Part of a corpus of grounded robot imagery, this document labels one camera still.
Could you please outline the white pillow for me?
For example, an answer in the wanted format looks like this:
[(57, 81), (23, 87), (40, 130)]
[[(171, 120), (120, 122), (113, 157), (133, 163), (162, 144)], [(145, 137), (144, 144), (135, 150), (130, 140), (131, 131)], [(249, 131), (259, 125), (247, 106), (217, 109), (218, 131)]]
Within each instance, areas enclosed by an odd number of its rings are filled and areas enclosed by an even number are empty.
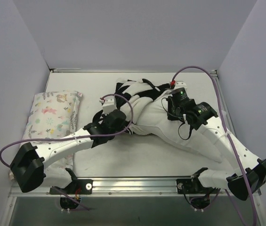
[(191, 137), (186, 139), (189, 135), (189, 125), (167, 119), (167, 103), (164, 98), (168, 94), (169, 92), (165, 91), (158, 99), (144, 107), (137, 122), (131, 126), (132, 132), (138, 135), (156, 135), (176, 148), (221, 163), (224, 157), (204, 135), (193, 130)]

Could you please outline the black white checkered pillowcase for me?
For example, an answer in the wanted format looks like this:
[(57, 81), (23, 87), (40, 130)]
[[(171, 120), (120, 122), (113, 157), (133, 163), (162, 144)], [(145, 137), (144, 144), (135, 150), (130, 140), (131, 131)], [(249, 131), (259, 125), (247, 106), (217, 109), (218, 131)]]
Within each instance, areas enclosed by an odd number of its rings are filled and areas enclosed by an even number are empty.
[(108, 97), (116, 99), (117, 109), (126, 115), (126, 125), (131, 124), (127, 132), (148, 135), (150, 132), (138, 126), (137, 120), (148, 104), (161, 97), (169, 89), (168, 83), (156, 86), (147, 79), (133, 81), (119, 78), (116, 81), (114, 95)]

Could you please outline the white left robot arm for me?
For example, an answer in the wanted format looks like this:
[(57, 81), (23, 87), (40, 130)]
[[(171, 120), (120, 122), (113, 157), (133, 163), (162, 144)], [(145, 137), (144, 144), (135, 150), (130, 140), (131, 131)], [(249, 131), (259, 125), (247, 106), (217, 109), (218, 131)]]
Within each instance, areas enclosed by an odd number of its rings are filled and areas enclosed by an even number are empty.
[(112, 140), (126, 125), (120, 110), (109, 113), (101, 123), (92, 122), (65, 138), (33, 146), (21, 145), (10, 169), (23, 193), (38, 188), (44, 181), (45, 169), (56, 161), (81, 150), (94, 148)]

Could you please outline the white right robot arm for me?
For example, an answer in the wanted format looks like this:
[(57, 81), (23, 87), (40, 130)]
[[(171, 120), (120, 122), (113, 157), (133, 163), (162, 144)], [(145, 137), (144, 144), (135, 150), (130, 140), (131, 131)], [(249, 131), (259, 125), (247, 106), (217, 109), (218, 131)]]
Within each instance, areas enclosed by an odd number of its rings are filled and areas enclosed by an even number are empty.
[(206, 137), (230, 163), (234, 173), (206, 169), (191, 180), (192, 189), (201, 193), (207, 187), (228, 189), (238, 199), (245, 201), (266, 183), (266, 159), (250, 152), (222, 124), (218, 113), (206, 102), (196, 104), (184, 88), (170, 92), (167, 97), (171, 120), (186, 119), (190, 130)]

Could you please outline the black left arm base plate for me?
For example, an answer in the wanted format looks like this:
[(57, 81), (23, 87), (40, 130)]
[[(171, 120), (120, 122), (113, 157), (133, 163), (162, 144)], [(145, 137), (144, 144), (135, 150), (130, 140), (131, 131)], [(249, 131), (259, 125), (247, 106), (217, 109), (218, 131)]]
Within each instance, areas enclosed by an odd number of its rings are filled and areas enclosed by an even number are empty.
[(50, 188), (49, 194), (59, 194), (59, 192), (68, 194), (68, 195), (79, 195), (85, 194), (89, 195), (92, 194), (93, 189), (93, 180), (92, 179), (77, 179), (73, 180), (68, 186), (65, 188), (59, 188), (54, 186)]

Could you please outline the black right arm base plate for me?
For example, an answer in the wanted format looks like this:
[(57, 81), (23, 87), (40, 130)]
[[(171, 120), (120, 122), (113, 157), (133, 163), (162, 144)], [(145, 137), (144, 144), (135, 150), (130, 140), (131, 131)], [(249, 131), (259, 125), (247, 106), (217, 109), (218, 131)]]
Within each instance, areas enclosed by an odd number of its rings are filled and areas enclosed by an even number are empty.
[(212, 187), (203, 187), (198, 179), (178, 178), (176, 184), (178, 194), (213, 194), (217, 191)]

